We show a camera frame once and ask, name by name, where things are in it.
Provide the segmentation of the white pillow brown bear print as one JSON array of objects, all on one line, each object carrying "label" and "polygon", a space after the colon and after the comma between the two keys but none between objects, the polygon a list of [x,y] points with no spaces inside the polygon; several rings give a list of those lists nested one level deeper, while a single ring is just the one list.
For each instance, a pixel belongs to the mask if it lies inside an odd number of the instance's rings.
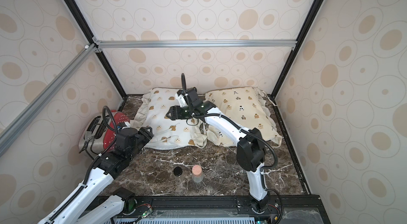
[{"label": "white pillow brown bear print", "polygon": [[143,103],[130,124],[136,129],[152,128],[154,137],[146,145],[147,148],[165,151],[188,146],[206,146],[207,136],[200,132],[197,120],[172,121],[166,117],[172,106],[179,105],[176,99],[177,91],[172,88],[154,88],[143,95]]}]

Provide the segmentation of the cream pillow bear panda print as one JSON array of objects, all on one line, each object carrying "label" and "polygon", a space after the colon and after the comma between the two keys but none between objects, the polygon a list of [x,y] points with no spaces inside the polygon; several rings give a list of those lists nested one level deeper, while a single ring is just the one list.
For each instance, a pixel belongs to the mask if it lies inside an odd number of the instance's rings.
[{"label": "cream pillow bear panda print", "polygon": [[224,115],[244,127],[259,129],[263,139],[278,148],[283,137],[277,132],[265,97],[263,90],[254,87],[230,88],[205,94],[205,100],[215,104]]}]

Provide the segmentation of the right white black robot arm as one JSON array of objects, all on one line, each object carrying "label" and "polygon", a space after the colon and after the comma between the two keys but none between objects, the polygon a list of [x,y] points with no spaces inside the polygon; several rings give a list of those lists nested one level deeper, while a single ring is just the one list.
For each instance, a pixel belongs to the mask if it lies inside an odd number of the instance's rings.
[{"label": "right white black robot arm", "polygon": [[278,157],[263,139],[261,132],[234,122],[215,104],[202,100],[195,87],[187,88],[183,84],[175,99],[179,101],[179,105],[170,107],[166,114],[170,120],[201,120],[218,129],[236,144],[236,160],[246,171],[249,180],[251,207],[255,213],[263,213],[271,192],[266,185],[264,172],[277,166]]}]

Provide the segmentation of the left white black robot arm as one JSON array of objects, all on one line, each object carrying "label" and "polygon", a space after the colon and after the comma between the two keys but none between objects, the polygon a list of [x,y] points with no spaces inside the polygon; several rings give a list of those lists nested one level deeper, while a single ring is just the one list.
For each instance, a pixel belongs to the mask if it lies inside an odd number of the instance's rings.
[{"label": "left white black robot arm", "polygon": [[118,214],[134,213],[137,204],[134,193],[121,188],[99,206],[83,214],[153,137],[151,127],[126,127],[119,131],[114,140],[114,150],[99,154],[88,168],[84,180],[55,210],[40,220],[40,223],[102,224]]}]

